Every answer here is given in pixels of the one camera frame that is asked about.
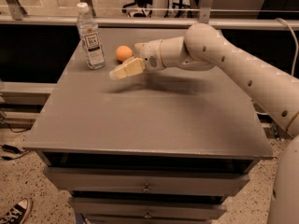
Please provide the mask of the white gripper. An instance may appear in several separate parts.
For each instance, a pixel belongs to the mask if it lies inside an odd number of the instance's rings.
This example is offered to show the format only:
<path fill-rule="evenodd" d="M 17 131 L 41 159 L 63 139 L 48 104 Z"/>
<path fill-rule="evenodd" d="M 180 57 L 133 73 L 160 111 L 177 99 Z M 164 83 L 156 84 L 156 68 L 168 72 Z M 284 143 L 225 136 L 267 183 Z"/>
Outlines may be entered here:
<path fill-rule="evenodd" d="M 135 50 L 140 58 L 129 58 L 122 64 L 115 67 L 109 76 L 112 80 L 123 79 L 141 74 L 145 66 L 150 71 L 164 70 L 161 58 L 162 39 L 153 40 L 148 43 L 135 43 Z"/>

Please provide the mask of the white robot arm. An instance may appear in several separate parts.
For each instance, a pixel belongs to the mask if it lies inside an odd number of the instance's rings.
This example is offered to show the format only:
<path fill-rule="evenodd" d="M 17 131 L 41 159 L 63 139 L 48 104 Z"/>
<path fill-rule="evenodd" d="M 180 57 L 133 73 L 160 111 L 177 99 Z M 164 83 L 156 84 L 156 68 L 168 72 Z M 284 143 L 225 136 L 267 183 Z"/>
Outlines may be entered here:
<path fill-rule="evenodd" d="M 137 43 L 130 57 L 110 72 L 114 80 L 170 67 L 219 67 L 292 137 L 278 164 L 267 224 L 299 224 L 299 80 L 230 43 L 204 23 L 183 36 Z"/>

